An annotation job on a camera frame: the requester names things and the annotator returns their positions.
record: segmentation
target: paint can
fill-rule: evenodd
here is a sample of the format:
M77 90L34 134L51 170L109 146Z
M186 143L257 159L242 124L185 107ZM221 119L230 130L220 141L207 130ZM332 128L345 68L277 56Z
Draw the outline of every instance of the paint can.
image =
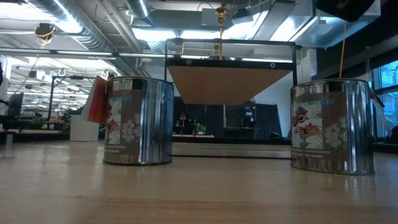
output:
M330 79L291 89L292 167L372 174L371 105L364 80Z
M174 87L154 78L108 81L104 162L148 166L172 161Z

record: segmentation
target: paper bag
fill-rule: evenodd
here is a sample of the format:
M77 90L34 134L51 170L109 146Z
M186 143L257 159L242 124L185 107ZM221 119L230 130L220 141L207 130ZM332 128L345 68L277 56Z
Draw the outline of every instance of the paper bag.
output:
M81 118L98 124L106 124L106 81L97 76L88 95Z

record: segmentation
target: can rim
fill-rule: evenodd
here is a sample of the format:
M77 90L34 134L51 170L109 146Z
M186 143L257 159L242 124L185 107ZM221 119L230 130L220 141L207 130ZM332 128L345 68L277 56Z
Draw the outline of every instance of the can rim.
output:
M114 80L118 80L118 79L123 79L123 78L135 78L135 79L143 79L143 80L155 80L155 81L161 81L161 82L167 83L167 84L169 84L169 85L173 85L173 83L171 83L171 82L168 82L168 81L165 81L165 80L161 80L161 79L158 79L158 78L151 78L151 77L138 77L138 76L130 76L130 77L113 77L113 78L109 79L109 80L108 80L108 82L110 82L110 81L114 81Z
M361 79L358 79L358 78L329 78L329 79L314 80L314 81L310 81L310 82L306 82L306 83L301 83L301 84L293 86L292 89L296 88L296 87L305 86L305 85L311 85L311 84L314 84L314 83L338 82L338 81L340 81L340 82L356 81L356 82L368 83L366 80L361 80Z

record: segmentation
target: floral label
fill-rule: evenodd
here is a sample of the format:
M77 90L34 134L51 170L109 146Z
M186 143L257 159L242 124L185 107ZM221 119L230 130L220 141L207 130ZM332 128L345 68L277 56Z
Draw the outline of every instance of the floral label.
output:
M142 90L113 90L108 95L105 151L139 155Z
M345 93L297 96L292 105L292 158L348 156Z

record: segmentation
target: table surface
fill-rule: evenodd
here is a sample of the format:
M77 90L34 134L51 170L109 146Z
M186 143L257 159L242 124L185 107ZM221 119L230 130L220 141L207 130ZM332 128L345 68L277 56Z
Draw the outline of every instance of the table surface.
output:
M375 153L376 175L348 176L278 159L174 157L164 166L112 166L102 163L103 142L13 149L13 159L0 160L2 224L398 223L398 156L390 154Z

